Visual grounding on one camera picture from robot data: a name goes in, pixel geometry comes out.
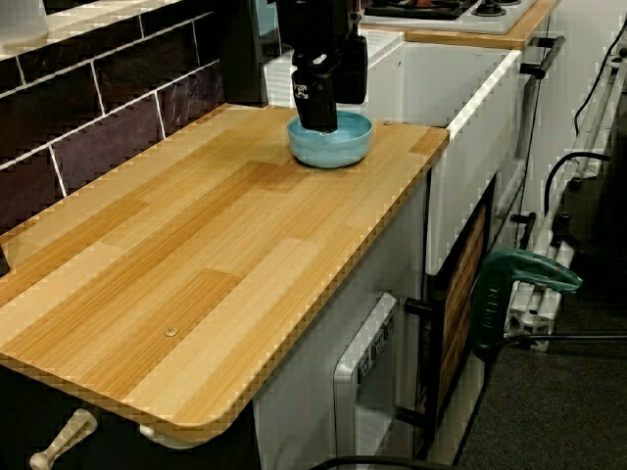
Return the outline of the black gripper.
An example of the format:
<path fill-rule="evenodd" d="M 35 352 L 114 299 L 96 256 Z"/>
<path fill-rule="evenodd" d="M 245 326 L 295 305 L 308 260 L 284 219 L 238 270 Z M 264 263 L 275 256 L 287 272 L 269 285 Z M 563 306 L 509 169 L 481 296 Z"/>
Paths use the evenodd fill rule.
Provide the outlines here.
<path fill-rule="evenodd" d="M 359 1 L 277 2 L 281 41 L 294 51 L 292 90 L 303 128 L 337 130 L 336 101 L 362 104 L 367 89 L 367 41 L 358 34 Z"/>

